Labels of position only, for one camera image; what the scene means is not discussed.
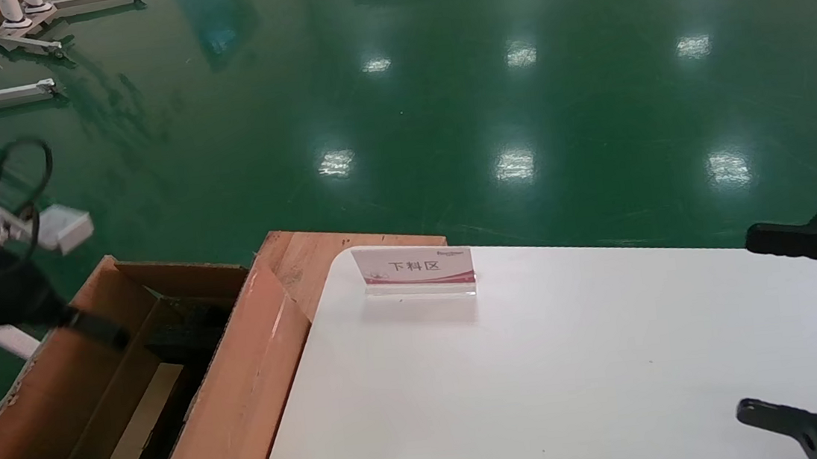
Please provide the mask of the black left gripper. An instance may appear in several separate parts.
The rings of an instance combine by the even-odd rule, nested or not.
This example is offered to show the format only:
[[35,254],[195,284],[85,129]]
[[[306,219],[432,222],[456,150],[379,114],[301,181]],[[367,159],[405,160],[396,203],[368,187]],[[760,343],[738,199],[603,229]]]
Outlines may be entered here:
[[119,323],[70,306],[35,263],[0,247],[0,326],[4,325],[65,327],[121,350],[132,338]]

